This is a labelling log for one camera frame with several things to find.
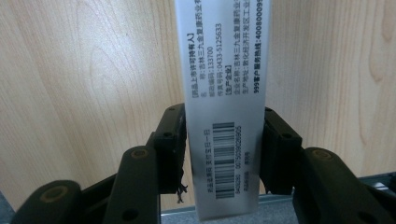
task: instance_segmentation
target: light wood grain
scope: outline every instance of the light wood grain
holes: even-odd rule
[[[0,190],[14,208],[52,180],[112,175],[181,102],[172,0],[0,1]],[[396,1],[274,0],[266,104],[356,175],[396,171]]]

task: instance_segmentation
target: barcode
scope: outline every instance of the barcode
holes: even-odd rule
[[[213,124],[216,199],[235,196],[235,129],[234,123]]]

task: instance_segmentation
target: wooden surface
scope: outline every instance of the wooden surface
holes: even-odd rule
[[[396,1],[274,0],[266,104],[356,175],[396,171]],[[183,102],[172,0],[0,1],[0,190],[83,188]],[[191,187],[191,173],[185,183]],[[193,204],[163,198],[163,209]]]

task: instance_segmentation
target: gray floor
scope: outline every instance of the gray floor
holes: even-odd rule
[[[0,192],[0,224],[9,223],[14,214],[14,210],[12,210],[6,198]]]

